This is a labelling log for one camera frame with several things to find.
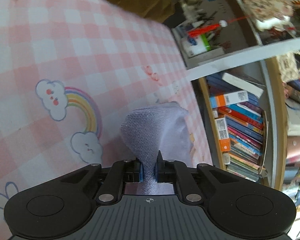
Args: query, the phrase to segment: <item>red tassel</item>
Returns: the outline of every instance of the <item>red tassel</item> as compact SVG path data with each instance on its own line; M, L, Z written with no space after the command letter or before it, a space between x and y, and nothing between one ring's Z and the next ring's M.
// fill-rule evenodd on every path
M227 25L227 23L232 23L232 22L240 21L240 20L246 19L248 17L249 16L242 16L242 17L239 17L239 18L236 18L236 19L229 20L228 22L226 22L226 21L220 21L220 23L224 22ZM221 27L220 23L213 24L213 25L208 25L208 26L205 26L203 28L199 28L199 29L195 29L193 31L189 31L188 34L189 34L189 36L191 38L195 38L195 37L197 37L197 36L199 36L201 34L208 33L208 32L216 30L217 28Z
M197 37L197 36L199 36L201 34L214 31L214 30L216 30L219 27L220 27L220 24L208 25L208 26L203 27L203 28L199 28L199 29L195 29L193 31L189 31L188 34L189 34L189 36L191 38L195 38L195 37Z

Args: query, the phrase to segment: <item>red book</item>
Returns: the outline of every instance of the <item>red book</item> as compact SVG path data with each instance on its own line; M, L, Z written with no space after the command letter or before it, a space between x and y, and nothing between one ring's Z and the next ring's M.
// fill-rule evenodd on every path
M247 142L251 143L252 145L257 147L258 149L261 149L262 145L260 143L258 143L257 141L255 141L254 139L248 137L247 135L239 132L238 130L236 130L236 129L230 127L230 126L228 126L228 130L233 132L237 136L241 137L242 139L245 139Z
M255 120L251 119L250 117L247 117L244 114L241 114L241 113L239 113L237 111L234 111L234 110L230 109L229 107L220 106L219 109L221 111L223 111L223 112L226 112L230 116L238 118L238 119L240 119L240 120L242 120L244 122L247 122L247 123L249 123L249 124L251 124L251 125L259 128L260 130L263 129L263 123L259 123L259 122L255 121Z

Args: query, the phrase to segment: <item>cloud face print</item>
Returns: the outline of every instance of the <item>cloud face print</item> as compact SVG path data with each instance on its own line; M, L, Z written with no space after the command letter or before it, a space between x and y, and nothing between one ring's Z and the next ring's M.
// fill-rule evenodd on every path
M102 163L102 146L95 133L77 132L71 140L72 149L78 153L81 159L86 163Z
M40 80L35 87L35 92L53 120L61 121L66 117L68 98L61 82Z

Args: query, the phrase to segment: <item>ridged black surface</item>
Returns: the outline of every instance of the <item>ridged black surface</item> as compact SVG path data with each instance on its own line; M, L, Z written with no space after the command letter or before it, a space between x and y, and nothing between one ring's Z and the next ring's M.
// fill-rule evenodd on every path
M11 240L22 240L18 236ZM177 196L125 195L114 205L97 209L78 231L60 240L235 240L217 228L198 206L181 203ZM287 235L273 238L289 240Z

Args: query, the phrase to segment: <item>pink checkered bedsheet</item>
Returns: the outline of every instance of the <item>pink checkered bedsheet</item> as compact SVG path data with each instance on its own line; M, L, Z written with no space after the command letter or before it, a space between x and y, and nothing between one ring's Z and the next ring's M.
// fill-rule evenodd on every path
M211 164L165 26L104 0L0 0L0 240L10 236L3 208L12 195L133 157L119 135L127 113L172 100L189 111L193 164Z

